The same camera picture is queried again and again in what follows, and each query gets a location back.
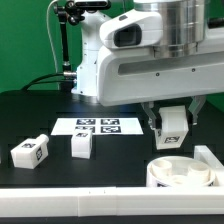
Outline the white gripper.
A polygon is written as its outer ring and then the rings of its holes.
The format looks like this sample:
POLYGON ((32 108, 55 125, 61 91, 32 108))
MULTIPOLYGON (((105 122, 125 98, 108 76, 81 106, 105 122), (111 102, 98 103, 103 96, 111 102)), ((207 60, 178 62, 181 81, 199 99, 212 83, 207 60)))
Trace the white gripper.
POLYGON ((99 35, 98 100, 142 103, 152 130, 160 117, 150 101, 194 96, 188 111, 196 125, 205 95, 224 91, 224 26, 209 27, 203 12, 133 9, 101 25, 99 35))

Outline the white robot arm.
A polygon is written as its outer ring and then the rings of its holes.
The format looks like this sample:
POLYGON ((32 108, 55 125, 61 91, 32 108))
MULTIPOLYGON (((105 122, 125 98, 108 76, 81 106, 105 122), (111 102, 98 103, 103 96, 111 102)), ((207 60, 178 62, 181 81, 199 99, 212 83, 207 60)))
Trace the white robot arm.
POLYGON ((224 18, 209 0, 133 0, 115 18, 88 13, 74 90, 104 106, 140 103, 153 129, 155 101, 191 97, 195 120, 204 96, 224 92, 224 18))

